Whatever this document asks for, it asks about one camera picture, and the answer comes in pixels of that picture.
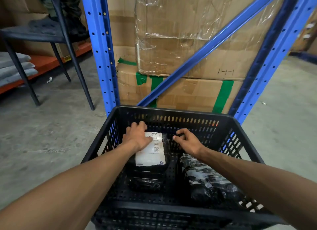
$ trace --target yellow label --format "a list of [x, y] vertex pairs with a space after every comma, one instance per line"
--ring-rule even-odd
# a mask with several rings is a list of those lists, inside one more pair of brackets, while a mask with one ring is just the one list
[[70, 56], [65, 56], [65, 57], [64, 57], [65, 62], [70, 61], [71, 59], [72, 59], [72, 58], [71, 58]]

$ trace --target basket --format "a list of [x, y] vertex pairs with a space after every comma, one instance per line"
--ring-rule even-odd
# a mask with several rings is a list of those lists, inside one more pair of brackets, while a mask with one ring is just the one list
[[[244, 133], [231, 116], [193, 111], [180, 111], [136, 106], [113, 108], [90, 146], [83, 162], [98, 156], [103, 141], [102, 154], [121, 143], [125, 128], [132, 122], [143, 120], [147, 131], [167, 133], [171, 140], [180, 128], [196, 133], [200, 142], [232, 157], [241, 158], [244, 148], [250, 159], [264, 163]], [[133, 192], [127, 186], [125, 170], [109, 190], [92, 217], [97, 229], [153, 229], [153, 230], [211, 230], [211, 229], [265, 229], [275, 224], [285, 224], [255, 200], [246, 198], [240, 205], [243, 210], [218, 210], [182, 205], [177, 193], [175, 173], [180, 155], [178, 145], [170, 141], [171, 162], [166, 172], [165, 186], [160, 193]]]

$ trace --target pants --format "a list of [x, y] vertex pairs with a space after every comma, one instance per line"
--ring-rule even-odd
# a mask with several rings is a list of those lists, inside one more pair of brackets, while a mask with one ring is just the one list
[[[44, 7], [48, 10], [51, 17], [56, 17], [56, 12], [51, 0], [40, 0]], [[64, 16], [73, 16], [79, 18], [81, 10], [78, 7], [80, 0], [61, 0], [61, 7]]]

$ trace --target black chair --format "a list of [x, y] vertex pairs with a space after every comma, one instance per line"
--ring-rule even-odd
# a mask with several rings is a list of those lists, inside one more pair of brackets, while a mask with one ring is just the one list
[[[38, 98], [22, 68], [21, 63], [18, 60], [18, 57], [16, 55], [16, 53], [14, 52], [11, 44], [8, 42], [7, 39], [11, 38], [11, 39], [21, 39], [21, 40], [28, 40], [28, 41], [37, 41], [37, 42], [50, 42], [51, 46], [53, 48], [53, 51], [56, 55], [56, 58], [58, 59], [58, 62], [61, 66], [62, 71], [64, 72], [64, 74], [66, 75], [66, 78], [68, 79], [68, 81], [70, 82], [71, 79], [69, 78], [69, 75], [64, 67], [63, 62], [61, 61], [61, 57], [58, 54], [57, 48], [55, 43], [64, 43], [67, 45], [68, 51], [70, 53], [70, 56], [73, 60], [74, 66], [75, 66], [75, 70], [77, 72], [77, 75], [79, 77], [79, 80], [81, 82], [81, 86], [85, 92], [85, 95], [87, 97], [87, 100], [89, 102], [90, 108], [92, 110], [95, 109], [93, 102], [91, 100], [84, 76], [81, 72], [81, 68], [79, 66], [79, 63], [77, 61], [76, 58], [76, 54], [75, 51], [73, 49], [72, 43], [73, 42], [78, 42], [78, 41], [82, 41], [85, 40], [89, 37], [89, 34], [86, 34], [85, 36], [83, 36], [82, 38], [70, 38], [68, 31], [67, 31], [67, 26], [66, 26], [66, 21], [64, 18], [64, 15], [62, 13], [62, 8], [61, 8], [61, 0], [51, 0], [54, 6], [54, 9], [56, 11], [58, 20], [60, 24], [57, 24], [57, 26], [61, 27], [61, 30], [56, 30], [56, 34], [52, 35], [52, 34], [43, 34], [43, 33], [35, 33], [34, 31], [31, 30], [31, 28], [29, 26], [17, 26], [17, 27], [9, 27], [9, 28], [3, 28], [0, 29], [0, 34], [2, 36], [2, 39], [5, 43], [5, 46], [7, 48], [7, 51], [15, 65], [15, 67], [17, 68], [21, 78], [23, 79], [25, 85], [27, 86], [28, 90], [30, 91], [31, 97], [34, 100], [34, 103], [39, 106], [40, 103], [38, 101]], [[46, 25], [43, 24], [41, 25], [41, 23], [39, 24], [39, 27], [56, 27], [55, 25]]]

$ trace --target chair seat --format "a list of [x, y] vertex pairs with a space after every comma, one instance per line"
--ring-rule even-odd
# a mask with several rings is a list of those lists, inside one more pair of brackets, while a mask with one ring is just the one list
[[[3, 37], [11, 39], [21, 39], [37, 42], [53, 42], [53, 43], [65, 43], [65, 38], [61, 31], [58, 31], [56, 35], [34, 33], [29, 26], [14, 26], [0, 29]], [[84, 36], [70, 35], [69, 39], [72, 43], [86, 40], [89, 37], [89, 33]]]

